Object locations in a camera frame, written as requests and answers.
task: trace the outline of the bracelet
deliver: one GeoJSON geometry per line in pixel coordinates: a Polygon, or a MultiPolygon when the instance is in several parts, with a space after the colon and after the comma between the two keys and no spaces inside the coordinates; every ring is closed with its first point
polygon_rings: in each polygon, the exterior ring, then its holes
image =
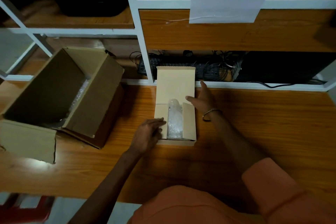
{"type": "Polygon", "coordinates": [[[204,119],[204,116],[207,115],[209,112],[213,112],[213,111],[220,111],[220,112],[222,112],[222,111],[219,110],[219,109],[212,108],[211,110],[209,110],[209,111],[207,111],[207,112],[205,112],[205,113],[203,114],[203,116],[202,116],[202,120],[205,121],[205,122],[209,122],[209,121],[211,121],[211,120],[206,120],[206,119],[204,119]]]}

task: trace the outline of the red object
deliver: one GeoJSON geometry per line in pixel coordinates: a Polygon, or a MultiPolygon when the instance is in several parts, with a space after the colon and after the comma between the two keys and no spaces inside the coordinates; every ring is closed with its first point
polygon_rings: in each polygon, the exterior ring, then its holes
{"type": "Polygon", "coordinates": [[[19,194],[12,193],[4,205],[0,205],[0,224],[44,222],[49,218],[54,197],[42,196],[36,208],[21,209],[19,194]]]}

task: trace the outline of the large cardboard box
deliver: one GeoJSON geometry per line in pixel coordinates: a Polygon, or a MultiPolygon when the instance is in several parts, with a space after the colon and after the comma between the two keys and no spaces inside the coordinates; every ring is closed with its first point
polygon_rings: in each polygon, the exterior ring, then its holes
{"type": "Polygon", "coordinates": [[[157,67],[155,118],[168,121],[168,102],[177,99],[183,111],[183,139],[167,140],[168,123],[162,126],[162,140],[157,144],[193,146],[196,142],[195,108],[186,100],[195,96],[194,67],[157,67]]]}
{"type": "Polygon", "coordinates": [[[123,73],[103,50],[61,49],[1,113],[0,145],[49,163],[55,161],[57,131],[101,148],[122,99],[123,73]],[[85,80],[88,84],[74,102],[85,80]]]}

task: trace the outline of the pink sleeve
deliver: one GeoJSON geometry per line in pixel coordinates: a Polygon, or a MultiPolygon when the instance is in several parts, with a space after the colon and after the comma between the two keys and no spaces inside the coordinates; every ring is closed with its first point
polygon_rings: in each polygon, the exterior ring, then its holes
{"type": "Polygon", "coordinates": [[[242,180],[267,223],[334,223],[336,210],[307,194],[272,159],[260,160],[242,180]]]}

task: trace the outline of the computer keyboard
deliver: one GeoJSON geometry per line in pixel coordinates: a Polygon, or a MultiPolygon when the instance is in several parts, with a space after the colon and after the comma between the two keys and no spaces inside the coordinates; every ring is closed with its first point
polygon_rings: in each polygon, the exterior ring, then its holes
{"type": "MultiPolygon", "coordinates": [[[[223,59],[217,55],[206,57],[179,57],[149,54],[149,63],[154,79],[157,78],[157,66],[190,66],[195,67],[195,79],[216,81],[220,76],[220,64],[223,59]]],[[[141,57],[138,65],[138,74],[147,75],[144,61],[141,57]]]]}

